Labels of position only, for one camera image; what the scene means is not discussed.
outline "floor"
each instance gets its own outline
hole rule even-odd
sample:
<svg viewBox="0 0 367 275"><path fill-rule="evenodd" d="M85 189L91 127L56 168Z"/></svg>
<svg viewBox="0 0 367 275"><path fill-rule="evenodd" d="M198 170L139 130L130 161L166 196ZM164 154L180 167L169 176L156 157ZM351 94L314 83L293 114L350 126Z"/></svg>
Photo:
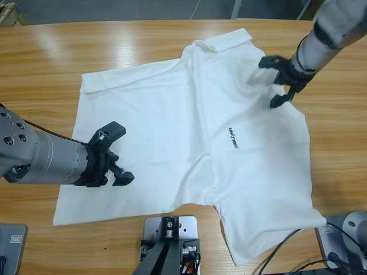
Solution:
<svg viewBox="0 0 367 275"><path fill-rule="evenodd" d="M235 0L5 0L31 25L147 19L230 19ZM242 0L239 18L295 19L305 0Z"/></svg>

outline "cable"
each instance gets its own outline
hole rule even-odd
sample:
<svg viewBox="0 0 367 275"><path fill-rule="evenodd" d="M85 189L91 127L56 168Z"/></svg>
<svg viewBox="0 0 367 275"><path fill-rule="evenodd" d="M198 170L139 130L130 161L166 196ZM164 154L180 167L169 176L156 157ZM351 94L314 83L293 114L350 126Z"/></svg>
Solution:
<svg viewBox="0 0 367 275"><path fill-rule="evenodd" d="M194 12L193 12L193 14L190 16L190 20L191 20L191 19L193 19L193 16L194 16L194 14L195 14L195 12L196 12L196 10L197 10L197 7L199 7L200 2L201 2L201 0L198 0L198 1L197 1L196 7L195 7L195 9L194 9Z"/></svg>
<svg viewBox="0 0 367 275"><path fill-rule="evenodd" d="M309 262L308 264L301 266L299 269L297 269L296 271L294 271L294 272L292 272L292 273L290 273L290 274L291 274L291 275L296 275L298 272L300 272L301 270L305 269L305 268L306 268L306 267L308 267L309 265L314 265L314 264L318 264L318 263L320 263L320 262L327 262L327 261L329 261L329 260L328 260L328 259L326 259L326 260L317 260L317 261L314 261L314 262Z"/></svg>
<svg viewBox="0 0 367 275"><path fill-rule="evenodd" d="M363 253L365 253L365 255L367 255L367 250L361 246L355 239L353 239L347 232L345 232L344 230L342 230L339 226L331 223L331 222L327 222L327 225L331 225L334 226L336 229L338 229L341 233L343 233L344 235L346 235L352 242L354 242L362 251Z"/></svg>
<svg viewBox="0 0 367 275"><path fill-rule="evenodd" d="M187 257L186 262L182 264L182 266L186 267L186 271L182 274L183 275L197 275L198 270L199 270L200 260L201 260L201 256L198 253L195 254L194 256Z"/></svg>
<svg viewBox="0 0 367 275"><path fill-rule="evenodd" d="M6 263L6 257L5 256L0 256L0 274L1 275L4 274L5 263Z"/></svg>
<svg viewBox="0 0 367 275"><path fill-rule="evenodd" d="M302 64L299 62L299 58L298 58L298 50L299 50L299 47L300 45L302 44L302 42L306 39L307 36L303 37L302 40L300 41L300 43L298 44L297 46L297 51L296 51L296 58L297 58L297 62L298 62L298 65L300 66L300 68L302 70L304 70L305 72L315 72L315 70L312 70L312 69L305 69Z"/></svg>
<svg viewBox="0 0 367 275"><path fill-rule="evenodd" d="M52 132L52 131L50 131L50 130L48 130L48 129L46 129L46 128L42 127L42 126L37 125L36 123L31 122L31 121L28 121L28 120L24 120L24 121L25 121L25 122L27 122L29 125L32 125L32 126L34 126L34 127L38 128L38 129L40 129L40 130L42 130L42 131L44 131L44 132L46 132L46 133L49 133L49 134L51 134L51 135L58 136L59 138L67 139L67 140L70 140L71 142L80 143L80 144L85 145L85 146L91 146L91 145L90 145L90 144L88 144L88 143L80 142L80 141L78 141L78 140L71 139L71 138L69 138L69 137L67 137L67 136L59 135L58 133Z"/></svg>
<svg viewBox="0 0 367 275"><path fill-rule="evenodd" d="M265 264L263 265L263 267L260 269L258 275L261 275L262 272L264 271L265 267L269 264L269 262L271 261L271 259L274 257L275 253L278 252L278 250L286 243L286 241L288 241L294 234L296 234L297 232L300 232L302 229L297 229L294 230L291 234L289 234L283 242L281 242L280 244L278 244L278 246L274 249L274 251L269 255L269 257L267 258Z"/></svg>

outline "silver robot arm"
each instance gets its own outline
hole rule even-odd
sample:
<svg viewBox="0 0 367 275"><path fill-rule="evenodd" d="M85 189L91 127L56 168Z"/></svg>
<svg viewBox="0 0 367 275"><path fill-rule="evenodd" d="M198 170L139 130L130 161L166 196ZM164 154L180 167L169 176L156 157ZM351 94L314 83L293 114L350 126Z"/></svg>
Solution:
<svg viewBox="0 0 367 275"><path fill-rule="evenodd" d="M284 96L275 96L270 107L291 101L308 82L344 47L367 33L367 0L327 0L314 17L312 31L300 42L288 60L280 56L263 57L260 68L279 71L275 84L289 85Z"/></svg>
<svg viewBox="0 0 367 275"><path fill-rule="evenodd" d="M35 125L0 104L0 178L10 183L100 187L107 183L105 174L111 170L114 186L134 180L132 173L115 163L119 157L109 150L126 133L117 122L97 130L89 143L34 131L28 123Z"/></svg>

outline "metal base plate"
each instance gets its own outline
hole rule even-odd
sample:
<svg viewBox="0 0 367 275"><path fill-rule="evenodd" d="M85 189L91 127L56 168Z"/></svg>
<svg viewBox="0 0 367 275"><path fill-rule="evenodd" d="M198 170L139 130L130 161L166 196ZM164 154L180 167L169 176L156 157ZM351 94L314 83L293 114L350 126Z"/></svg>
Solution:
<svg viewBox="0 0 367 275"><path fill-rule="evenodd" d="M3 275L18 274L27 230L26 225L0 224L0 255L6 257Z"/></svg>
<svg viewBox="0 0 367 275"><path fill-rule="evenodd" d="M194 216L178 217L181 227L178 229L180 239L198 239L197 220ZM161 217L147 218L144 223L144 240L155 241L159 240L161 235Z"/></svg>

